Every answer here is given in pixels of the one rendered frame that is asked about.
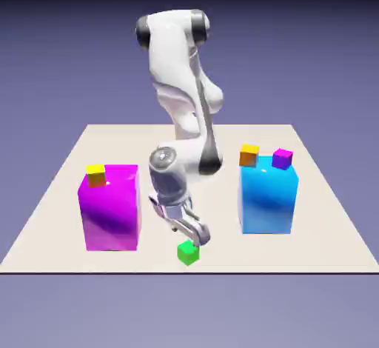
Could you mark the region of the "small purple cube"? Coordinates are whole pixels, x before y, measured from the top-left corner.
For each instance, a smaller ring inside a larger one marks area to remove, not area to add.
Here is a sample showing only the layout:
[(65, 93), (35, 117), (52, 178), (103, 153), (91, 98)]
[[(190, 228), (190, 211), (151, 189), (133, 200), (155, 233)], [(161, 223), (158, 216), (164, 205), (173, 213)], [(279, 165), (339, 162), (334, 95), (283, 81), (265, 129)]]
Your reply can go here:
[(293, 151), (278, 148), (272, 154), (272, 167), (287, 170), (292, 165)]

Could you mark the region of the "small green cube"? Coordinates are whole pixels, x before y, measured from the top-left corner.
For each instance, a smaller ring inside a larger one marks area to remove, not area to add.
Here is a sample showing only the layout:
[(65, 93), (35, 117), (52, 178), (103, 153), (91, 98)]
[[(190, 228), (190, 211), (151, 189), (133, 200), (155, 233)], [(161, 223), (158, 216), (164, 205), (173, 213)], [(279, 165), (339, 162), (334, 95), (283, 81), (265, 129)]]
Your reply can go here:
[(200, 249), (191, 240), (186, 240), (178, 245), (177, 257), (180, 262), (189, 266), (200, 258)]

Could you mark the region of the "large blue box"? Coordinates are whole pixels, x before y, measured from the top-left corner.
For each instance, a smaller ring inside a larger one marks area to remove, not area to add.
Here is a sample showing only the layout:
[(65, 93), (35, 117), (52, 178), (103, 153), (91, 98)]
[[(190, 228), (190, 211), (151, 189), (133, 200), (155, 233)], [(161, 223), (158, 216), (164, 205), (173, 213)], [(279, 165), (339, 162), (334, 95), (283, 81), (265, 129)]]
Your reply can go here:
[(255, 167), (241, 167), (238, 217), (242, 233), (291, 233), (298, 183), (293, 167), (273, 167), (267, 155), (260, 156)]

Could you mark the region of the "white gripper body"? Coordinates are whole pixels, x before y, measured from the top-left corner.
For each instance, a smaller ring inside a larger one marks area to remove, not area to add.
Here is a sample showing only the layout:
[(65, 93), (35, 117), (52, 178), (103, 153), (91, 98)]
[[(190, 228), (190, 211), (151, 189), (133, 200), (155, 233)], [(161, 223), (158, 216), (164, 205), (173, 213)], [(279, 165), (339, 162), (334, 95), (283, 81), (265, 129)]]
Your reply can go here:
[(210, 232), (205, 224), (201, 224), (195, 219), (167, 219), (172, 228), (185, 234), (193, 243), (194, 246), (200, 247), (207, 244), (210, 240)]

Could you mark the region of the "large magenta box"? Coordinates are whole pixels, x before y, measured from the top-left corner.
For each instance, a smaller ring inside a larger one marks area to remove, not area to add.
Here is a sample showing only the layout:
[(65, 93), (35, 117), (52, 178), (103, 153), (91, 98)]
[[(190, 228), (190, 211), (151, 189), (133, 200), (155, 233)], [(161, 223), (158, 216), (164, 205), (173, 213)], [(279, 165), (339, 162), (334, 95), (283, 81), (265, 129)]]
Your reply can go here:
[(89, 188), (87, 173), (78, 203), (88, 251), (136, 251), (141, 197), (136, 164), (105, 164), (107, 185)]

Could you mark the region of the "small yellow cube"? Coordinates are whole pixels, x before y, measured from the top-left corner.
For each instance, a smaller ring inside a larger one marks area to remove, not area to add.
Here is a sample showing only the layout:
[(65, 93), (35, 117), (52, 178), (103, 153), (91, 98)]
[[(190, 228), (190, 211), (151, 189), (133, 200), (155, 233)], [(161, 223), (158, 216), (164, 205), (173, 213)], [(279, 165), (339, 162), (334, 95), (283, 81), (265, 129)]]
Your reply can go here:
[(105, 187), (107, 185), (106, 170), (103, 164), (86, 166), (89, 188)]

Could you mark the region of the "small orange cube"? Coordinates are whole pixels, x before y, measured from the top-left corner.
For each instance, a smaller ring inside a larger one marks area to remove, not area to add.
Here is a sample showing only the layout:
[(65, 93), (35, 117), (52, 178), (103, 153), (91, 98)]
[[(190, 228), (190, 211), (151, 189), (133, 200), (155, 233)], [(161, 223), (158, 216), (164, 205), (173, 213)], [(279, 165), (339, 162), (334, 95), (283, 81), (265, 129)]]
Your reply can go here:
[(240, 167), (255, 167), (258, 161), (259, 147), (244, 144), (240, 150), (239, 166)]

